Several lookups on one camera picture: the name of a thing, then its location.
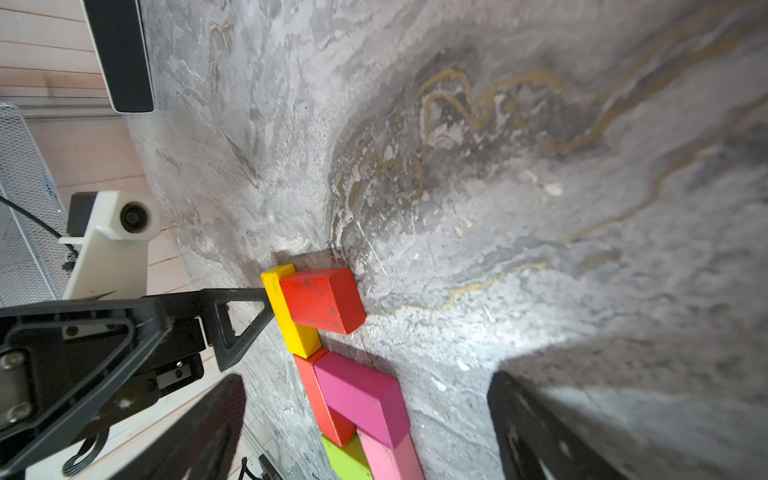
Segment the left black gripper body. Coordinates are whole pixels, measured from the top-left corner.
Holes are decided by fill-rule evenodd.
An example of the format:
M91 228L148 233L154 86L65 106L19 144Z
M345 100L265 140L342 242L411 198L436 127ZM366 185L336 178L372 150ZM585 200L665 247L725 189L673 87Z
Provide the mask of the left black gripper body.
M51 301L1 311L1 476L154 405L203 376L200 307L175 297Z

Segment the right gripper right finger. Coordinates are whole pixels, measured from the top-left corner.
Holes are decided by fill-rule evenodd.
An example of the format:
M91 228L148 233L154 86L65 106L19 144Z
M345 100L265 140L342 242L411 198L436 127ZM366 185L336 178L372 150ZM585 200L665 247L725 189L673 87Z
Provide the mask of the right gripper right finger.
M493 374L487 394L507 479L623 479L509 373Z

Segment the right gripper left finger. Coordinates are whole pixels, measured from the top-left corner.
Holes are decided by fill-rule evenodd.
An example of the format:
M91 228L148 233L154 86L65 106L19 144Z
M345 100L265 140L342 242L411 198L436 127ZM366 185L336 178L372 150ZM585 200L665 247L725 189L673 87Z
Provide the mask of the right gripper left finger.
M245 406L242 377L224 377L113 477L226 479L240 439Z

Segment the yellow block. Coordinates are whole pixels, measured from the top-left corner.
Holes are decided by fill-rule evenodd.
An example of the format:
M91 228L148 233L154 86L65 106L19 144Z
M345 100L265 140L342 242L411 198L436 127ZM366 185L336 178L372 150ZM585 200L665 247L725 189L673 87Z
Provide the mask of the yellow block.
M263 272L261 280L286 348L292 354L307 359L322 347L322 343L315 328L295 323L290 314L280 280L295 272L293 264L279 265Z

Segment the red block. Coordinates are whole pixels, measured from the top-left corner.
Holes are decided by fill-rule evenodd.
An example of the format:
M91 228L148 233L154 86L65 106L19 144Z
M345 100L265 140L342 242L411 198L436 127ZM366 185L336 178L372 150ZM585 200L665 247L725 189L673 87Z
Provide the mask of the red block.
M315 364L327 353L327 349L320 348L308 358L302 358L297 355L294 355L293 358L322 434L336 446L344 447L356 434L356 426L330 408L322 394L315 372Z
M354 275L348 268L300 271L279 283L296 324L348 335L366 321Z

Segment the light pink block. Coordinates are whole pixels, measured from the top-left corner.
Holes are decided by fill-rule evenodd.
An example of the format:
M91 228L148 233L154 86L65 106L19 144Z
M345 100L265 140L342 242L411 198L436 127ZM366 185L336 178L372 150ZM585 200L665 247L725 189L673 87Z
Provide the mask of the light pink block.
M364 453L375 480L424 480L411 436L396 447L388 447L362 430L358 431Z

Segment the lime green block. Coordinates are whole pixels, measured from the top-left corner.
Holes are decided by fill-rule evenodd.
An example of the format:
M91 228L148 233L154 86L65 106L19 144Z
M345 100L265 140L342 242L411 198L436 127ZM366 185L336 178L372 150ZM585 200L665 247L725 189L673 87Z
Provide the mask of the lime green block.
M353 435L343 447L339 447L325 435L321 436L321 441L331 468L341 480L373 479L369 462L357 435Z

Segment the magenta block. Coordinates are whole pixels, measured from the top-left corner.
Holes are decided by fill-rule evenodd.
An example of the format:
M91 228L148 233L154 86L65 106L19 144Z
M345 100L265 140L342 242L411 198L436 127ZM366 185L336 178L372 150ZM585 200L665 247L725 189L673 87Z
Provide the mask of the magenta block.
M397 448L410 431L410 420L398 381L334 352L314 366L326 404L363 433Z

